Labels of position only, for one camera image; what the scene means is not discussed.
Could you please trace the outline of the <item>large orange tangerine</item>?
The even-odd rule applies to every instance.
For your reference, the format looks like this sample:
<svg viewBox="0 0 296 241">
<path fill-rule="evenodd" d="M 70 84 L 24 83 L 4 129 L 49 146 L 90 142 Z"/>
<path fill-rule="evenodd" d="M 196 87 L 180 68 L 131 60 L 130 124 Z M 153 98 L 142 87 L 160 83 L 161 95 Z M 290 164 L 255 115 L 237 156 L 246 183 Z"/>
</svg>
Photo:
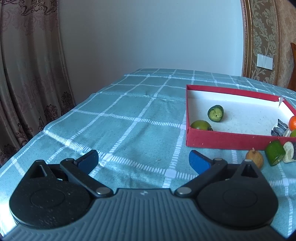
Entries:
<svg viewBox="0 0 296 241">
<path fill-rule="evenodd" d="M 288 122 L 288 127 L 290 131 L 294 131 L 296 129 L 296 116 L 292 116 Z"/>
</svg>

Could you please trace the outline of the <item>green fruit piece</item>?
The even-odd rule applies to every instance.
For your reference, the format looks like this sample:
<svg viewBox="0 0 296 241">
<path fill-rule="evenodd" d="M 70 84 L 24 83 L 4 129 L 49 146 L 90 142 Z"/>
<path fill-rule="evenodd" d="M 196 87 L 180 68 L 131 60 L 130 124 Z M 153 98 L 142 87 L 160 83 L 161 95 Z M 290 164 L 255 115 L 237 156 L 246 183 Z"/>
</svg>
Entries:
<svg viewBox="0 0 296 241">
<path fill-rule="evenodd" d="M 270 142 L 265 150 L 265 155 L 267 157 L 270 166 L 277 165 L 285 157 L 285 149 L 279 140 L 274 140 Z"/>
</svg>

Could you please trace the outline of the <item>red shallow cardboard box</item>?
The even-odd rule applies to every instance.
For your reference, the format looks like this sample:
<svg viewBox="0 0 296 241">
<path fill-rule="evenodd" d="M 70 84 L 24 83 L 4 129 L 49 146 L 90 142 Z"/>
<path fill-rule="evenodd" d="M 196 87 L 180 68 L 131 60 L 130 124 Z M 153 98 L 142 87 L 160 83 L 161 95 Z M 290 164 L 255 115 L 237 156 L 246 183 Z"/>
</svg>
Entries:
<svg viewBox="0 0 296 241">
<path fill-rule="evenodd" d="M 220 122 L 208 118 L 210 107 L 220 105 Z M 295 142 L 294 137 L 271 135 L 278 119 L 288 123 L 295 108 L 286 97 L 225 87 L 186 86 L 186 146 L 227 150 L 264 150 L 274 140 L 281 144 Z M 212 131 L 196 130 L 191 123 L 204 120 Z"/>
</svg>

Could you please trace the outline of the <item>yellow green round fruit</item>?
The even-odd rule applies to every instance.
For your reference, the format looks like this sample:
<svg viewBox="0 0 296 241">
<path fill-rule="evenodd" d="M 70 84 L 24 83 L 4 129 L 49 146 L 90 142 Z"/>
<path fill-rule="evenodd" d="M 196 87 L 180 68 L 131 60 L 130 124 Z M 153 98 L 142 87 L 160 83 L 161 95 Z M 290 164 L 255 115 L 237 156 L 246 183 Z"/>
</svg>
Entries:
<svg viewBox="0 0 296 241">
<path fill-rule="evenodd" d="M 191 128 L 194 128 L 196 130 L 203 130 L 203 131 L 212 131 L 212 127 L 210 123 L 208 123 L 205 120 L 196 120 L 193 123 L 191 123 Z"/>
</svg>

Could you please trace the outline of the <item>green lime wedge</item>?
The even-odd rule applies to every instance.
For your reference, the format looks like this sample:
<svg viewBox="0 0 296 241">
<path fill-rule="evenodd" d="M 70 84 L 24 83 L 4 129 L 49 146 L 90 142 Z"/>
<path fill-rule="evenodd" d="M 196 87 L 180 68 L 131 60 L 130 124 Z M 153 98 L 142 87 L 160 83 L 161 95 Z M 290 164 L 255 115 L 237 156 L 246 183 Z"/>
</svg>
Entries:
<svg viewBox="0 0 296 241">
<path fill-rule="evenodd" d="M 208 118 L 213 122 L 220 122 L 224 117 L 224 108 L 220 105 L 214 105 L 207 112 Z"/>
</svg>

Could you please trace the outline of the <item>green plaid tablecloth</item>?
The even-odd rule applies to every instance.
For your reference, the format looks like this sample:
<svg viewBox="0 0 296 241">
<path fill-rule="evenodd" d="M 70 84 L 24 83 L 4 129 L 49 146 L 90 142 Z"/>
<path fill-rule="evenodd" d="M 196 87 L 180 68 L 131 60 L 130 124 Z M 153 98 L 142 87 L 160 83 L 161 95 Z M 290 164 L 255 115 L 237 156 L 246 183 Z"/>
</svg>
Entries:
<svg viewBox="0 0 296 241">
<path fill-rule="evenodd" d="M 253 79 L 180 69 L 139 69 L 90 95 L 53 121 L 1 168 L 1 234 L 15 227 L 9 198 L 31 164 L 56 164 L 96 150 L 99 164 L 91 172 L 116 188 L 170 188 L 196 177 L 186 146 L 186 91 L 189 84 L 251 90 L 285 97 L 295 92 Z"/>
</svg>

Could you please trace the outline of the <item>patterned brown curtain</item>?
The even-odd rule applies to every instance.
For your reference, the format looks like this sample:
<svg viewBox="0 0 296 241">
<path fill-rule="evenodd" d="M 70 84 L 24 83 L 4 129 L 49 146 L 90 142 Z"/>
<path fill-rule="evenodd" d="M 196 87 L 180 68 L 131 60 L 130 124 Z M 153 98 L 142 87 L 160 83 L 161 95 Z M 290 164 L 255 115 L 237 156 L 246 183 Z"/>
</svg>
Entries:
<svg viewBox="0 0 296 241">
<path fill-rule="evenodd" d="M 57 1 L 1 1 L 1 164 L 74 105 Z"/>
</svg>

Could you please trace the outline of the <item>gold framed wallpaper panel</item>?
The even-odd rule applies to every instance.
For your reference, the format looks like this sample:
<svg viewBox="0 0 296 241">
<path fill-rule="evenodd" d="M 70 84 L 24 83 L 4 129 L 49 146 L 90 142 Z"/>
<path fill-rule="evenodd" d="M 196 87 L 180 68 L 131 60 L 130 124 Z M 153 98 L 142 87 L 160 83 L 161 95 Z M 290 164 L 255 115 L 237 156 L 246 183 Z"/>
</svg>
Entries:
<svg viewBox="0 0 296 241">
<path fill-rule="evenodd" d="M 276 1 L 241 1 L 244 50 L 242 75 L 277 85 L 280 70 L 280 15 Z M 257 66 L 257 55 L 273 59 L 272 69 Z"/>
</svg>

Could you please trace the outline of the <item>white wall switch panel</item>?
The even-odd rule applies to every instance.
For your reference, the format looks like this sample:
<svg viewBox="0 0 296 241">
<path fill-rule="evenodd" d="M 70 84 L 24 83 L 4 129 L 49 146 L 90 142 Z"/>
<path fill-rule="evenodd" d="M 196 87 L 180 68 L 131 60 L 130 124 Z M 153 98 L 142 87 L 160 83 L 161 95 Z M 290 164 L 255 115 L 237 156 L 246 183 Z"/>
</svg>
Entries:
<svg viewBox="0 0 296 241">
<path fill-rule="evenodd" d="M 257 54 L 257 67 L 273 70 L 273 58 L 262 54 Z"/>
</svg>

